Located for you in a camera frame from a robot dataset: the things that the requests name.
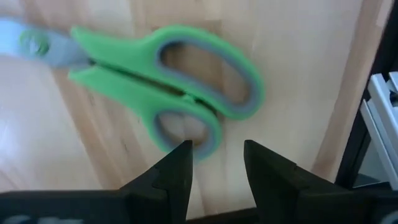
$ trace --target wood grain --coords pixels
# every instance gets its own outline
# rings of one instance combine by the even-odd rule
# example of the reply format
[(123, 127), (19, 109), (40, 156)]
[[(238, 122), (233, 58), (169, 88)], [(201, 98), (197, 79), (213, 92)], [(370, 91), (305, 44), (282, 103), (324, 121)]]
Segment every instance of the wood grain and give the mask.
[(339, 97), (312, 172), (334, 181), (380, 43), (392, 1), (364, 0)]
[[(188, 210), (193, 218), (254, 206), (243, 162), (245, 139), (316, 172), (317, 156), (326, 150), (319, 152), (321, 143), (330, 135), (326, 130), (336, 129), (329, 122), (332, 113), (352, 102), (335, 106), (343, 97), (341, 81), (345, 86), (351, 76), (347, 59), (361, 5), (362, 0), (7, 0), (0, 13), (54, 29), (78, 24), (120, 37), (189, 24), (226, 39), (254, 62), (264, 76), (266, 102), (244, 121), (220, 116), (221, 146), (195, 164)], [(247, 92), (224, 62), (196, 49), (174, 50), (168, 60), (232, 100)], [(67, 71), (7, 57), (0, 58), (0, 67), (5, 71), (0, 75), (1, 190), (116, 189), (165, 156), (139, 117), (70, 82)], [(171, 129), (180, 138), (200, 133), (184, 116)], [(325, 177), (336, 170), (327, 168)]]

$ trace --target scissors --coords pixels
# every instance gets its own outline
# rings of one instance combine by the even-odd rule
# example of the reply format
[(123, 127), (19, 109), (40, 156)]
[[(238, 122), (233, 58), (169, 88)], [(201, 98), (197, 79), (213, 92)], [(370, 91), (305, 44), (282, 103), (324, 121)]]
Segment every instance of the scissors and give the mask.
[[(160, 115), (187, 114), (203, 122), (208, 135), (195, 146), (194, 158), (204, 159), (222, 140), (221, 125), (212, 109), (231, 119), (246, 119), (264, 100), (264, 82), (255, 66), (236, 47), (202, 29), (173, 25), (133, 40), (118, 39), (84, 27), (72, 28), (71, 38), (36, 27), (33, 30), (23, 33), (19, 45), (31, 49), (31, 41), (38, 42), (34, 47), (35, 57), (56, 67), (72, 68), (71, 80), (132, 109), (141, 117), (152, 140), (166, 152), (180, 142), (166, 135)], [(248, 99), (244, 103), (233, 103), (219, 90), (163, 64), (162, 52), (173, 44), (193, 45), (221, 57), (248, 84)]]

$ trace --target wooden board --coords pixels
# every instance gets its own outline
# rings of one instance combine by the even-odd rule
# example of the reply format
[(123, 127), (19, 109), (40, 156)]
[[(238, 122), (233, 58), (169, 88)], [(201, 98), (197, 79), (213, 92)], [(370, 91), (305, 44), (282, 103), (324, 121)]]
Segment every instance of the wooden board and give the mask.
[[(361, 5), (362, 0), (2, 0), (0, 13), (53, 29), (78, 24), (120, 37), (190, 24), (242, 49), (264, 76), (266, 102), (245, 121), (220, 117), (220, 148), (194, 168), (188, 211), (193, 218), (254, 206), (243, 163), (245, 139), (313, 168), (347, 74)], [(168, 57), (232, 99), (245, 94), (236, 75), (212, 56), (184, 48)], [(71, 83), (67, 71), (7, 57), (0, 58), (0, 68), (1, 190), (116, 189), (165, 156), (133, 112)], [(190, 119), (177, 119), (172, 129), (182, 138), (197, 134)], [(325, 177), (336, 172), (331, 167)]]

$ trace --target finger hole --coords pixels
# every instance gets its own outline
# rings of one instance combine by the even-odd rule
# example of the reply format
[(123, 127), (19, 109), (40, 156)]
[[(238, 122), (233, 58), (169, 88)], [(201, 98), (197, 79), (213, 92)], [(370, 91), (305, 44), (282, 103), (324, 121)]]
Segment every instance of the finger hole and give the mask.
[(192, 140), (194, 147), (200, 146), (208, 137), (206, 124), (188, 114), (166, 112), (159, 115), (162, 132), (175, 144)]
[(175, 149), (184, 140), (193, 140), (195, 159), (204, 159), (216, 149), (216, 129), (193, 114), (164, 111), (155, 117), (155, 134), (166, 146)]

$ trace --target black plastic object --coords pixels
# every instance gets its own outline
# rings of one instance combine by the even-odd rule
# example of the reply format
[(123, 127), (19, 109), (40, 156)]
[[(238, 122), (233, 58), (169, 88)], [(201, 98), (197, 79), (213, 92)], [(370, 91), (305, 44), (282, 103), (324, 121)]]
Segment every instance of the black plastic object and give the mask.
[(0, 194), (0, 223), (185, 223), (192, 142), (185, 141), (119, 190)]
[(398, 223), (398, 193), (349, 191), (245, 141), (244, 161), (260, 221), (291, 223)]

